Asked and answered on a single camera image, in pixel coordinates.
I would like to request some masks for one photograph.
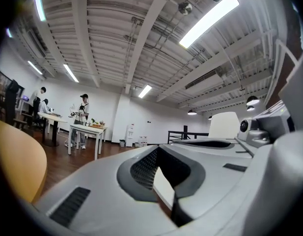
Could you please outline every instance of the ceiling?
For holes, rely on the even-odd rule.
[[[189,15],[178,11],[177,4],[184,1],[193,5]],[[133,95],[149,84],[153,101],[198,112],[241,104],[250,95],[265,98],[268,93],[278,28],[268,0],[239,0],[237,8],[188,49],[179,41],[216,5],[213,0],[42,2],[46,22],[38,19],[33,0],[28,0],[14,31],[47,78],[70,80],[66,63],[80,84],[124,87]],[[26,43],[24,32],[29,30],[44,58]],[[193,93],[185,89],[213,70],[221,83]]]

